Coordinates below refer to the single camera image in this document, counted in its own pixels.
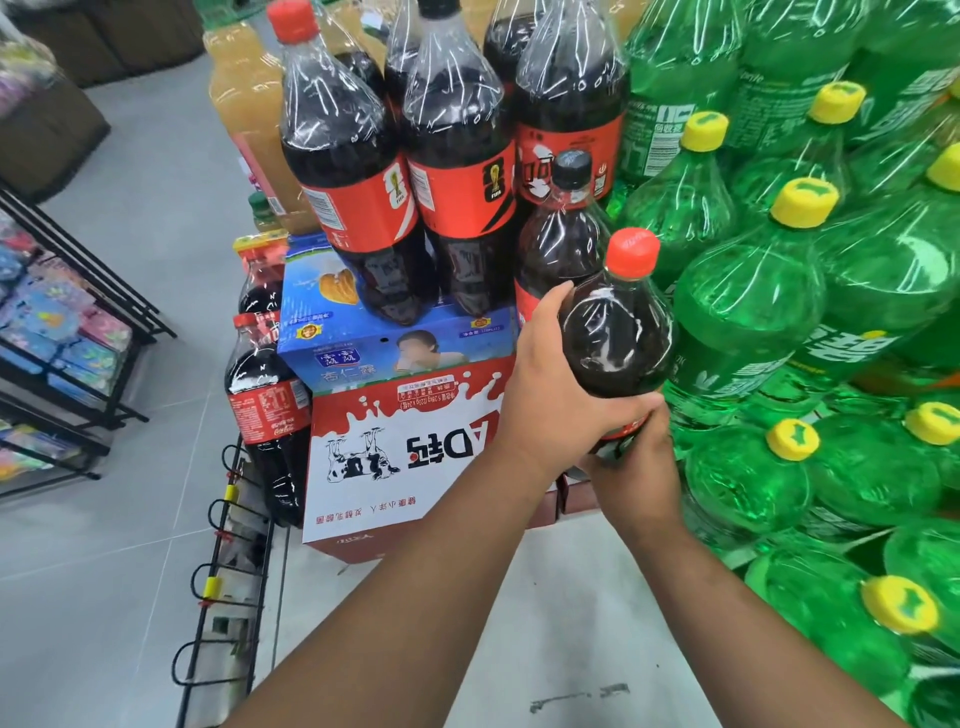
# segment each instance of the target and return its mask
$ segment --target left hand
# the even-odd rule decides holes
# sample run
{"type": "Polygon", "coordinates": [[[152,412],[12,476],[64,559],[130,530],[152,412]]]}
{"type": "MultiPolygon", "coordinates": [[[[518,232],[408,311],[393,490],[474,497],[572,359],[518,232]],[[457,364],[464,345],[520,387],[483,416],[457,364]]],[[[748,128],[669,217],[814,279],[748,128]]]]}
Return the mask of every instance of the left hand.
{"type": "Polygon", "coordinates": [[[568,281],[551,289],[524,325],[493,443],[510,457],[528,460],[547,482],[576,463],[602,435],[644,419],[663,404],[659,392],[605,400],[577,383],[566,363],[557,320],[572,288],[568,281]]]}

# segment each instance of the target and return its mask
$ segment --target hand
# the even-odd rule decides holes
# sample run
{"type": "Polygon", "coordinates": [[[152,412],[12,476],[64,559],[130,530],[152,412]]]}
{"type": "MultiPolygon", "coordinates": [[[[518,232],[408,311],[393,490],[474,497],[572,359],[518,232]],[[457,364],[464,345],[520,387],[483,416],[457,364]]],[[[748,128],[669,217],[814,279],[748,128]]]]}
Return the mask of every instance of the hand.
{"type": "Polygon", "coordinates": [[[665,402],[651,413],[623,458],[611,463],[585,455],[577,465],[590,476],[600,509],[621,537],[684,528],[665,402]]]}
{"type": "Polygon", "coordinates": [[[564,357],[557,314],[573,288],[550,290],[516,342],[514,373],[500,409],[495,445],[526,458],[550,480],[572,466],[597,440],[663,404],[659,392],[603,400],[577,383],[564,357]]]}

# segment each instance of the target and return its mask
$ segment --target cardboard box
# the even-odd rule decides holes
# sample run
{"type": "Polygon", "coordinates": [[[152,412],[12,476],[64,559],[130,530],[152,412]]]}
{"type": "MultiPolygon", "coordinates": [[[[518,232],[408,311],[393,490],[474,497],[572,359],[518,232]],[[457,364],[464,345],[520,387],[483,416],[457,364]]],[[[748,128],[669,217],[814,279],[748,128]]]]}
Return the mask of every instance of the cardboard box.
{"type": "Polygon", "coordinates": [[[441,301],[402,327],[363,307],[353,274],[323,233],[289,242],[277,350],[315,395],[514,352],[512,307],[473,319],[441,301]]]}

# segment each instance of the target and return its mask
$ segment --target barcode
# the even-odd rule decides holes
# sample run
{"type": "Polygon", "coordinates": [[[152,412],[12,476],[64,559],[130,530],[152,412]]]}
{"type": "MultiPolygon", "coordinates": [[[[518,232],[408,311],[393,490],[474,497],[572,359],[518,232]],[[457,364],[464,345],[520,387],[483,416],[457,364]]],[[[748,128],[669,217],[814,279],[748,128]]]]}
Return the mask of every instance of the barcode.
{"type": "Polygon", "coordinates": [[[299,379],[291,379],[290,391],[294,393],[294,401],[297,403],[297,409],[310,406],[310,393],[306,391],[303,382],[299,379]]]}
{"type": "Polygon", "coordinates": [[[427,179],[426,171],[411,164],[410,179],[414,183],[414,194],[417,195],[417,202],[435,212],[437,208],[433,204],[433,193],[430,191],[430,180],[427,179]]]}
{"type": "Polygon", "coordinates": [[[644,177],[655,177],[663,171],[663,167],[671,162],[680,152],[680,137],[678,133],[655,133],[650,139],[650,151],[647,152],[647,163],[643,168],[644,177]]]}
{"type": "Polygon", "coordinates": [[[345,230],[344,223],[340,219],[340,215],[337,214],[337,208],[333,206],[333,200],[330,199],[330,196],[325,192],[321,192],[319,189],[310,189],[309,187],[304,187],[303,191],[306,193],[307,200],[310,201],[310,206],[313,207],[313,211],[317,213],[317,217],[320,218],[321,225],[326,225],[328,228],[333,228],[336,231],[345,230]]]}

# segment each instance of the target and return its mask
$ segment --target red bottle cap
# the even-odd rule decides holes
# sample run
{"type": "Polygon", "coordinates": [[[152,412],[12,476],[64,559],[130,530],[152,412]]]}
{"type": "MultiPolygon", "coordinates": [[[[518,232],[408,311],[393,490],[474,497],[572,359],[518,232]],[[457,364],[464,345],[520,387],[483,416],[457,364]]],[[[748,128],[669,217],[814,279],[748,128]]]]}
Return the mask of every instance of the red bottle cap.
{"type": "Polygon", "coordinates": [[[304,43],[320,33],[310,0],[274,0],[267,6],[267,18],[284,45],[304,43]]]}
{"type": "Polygon", "coordinates": [[[624,228],[610,237],[604,266],[618,278],[646,278],[657,267],[660,239],[645,228],[624,228]]]}

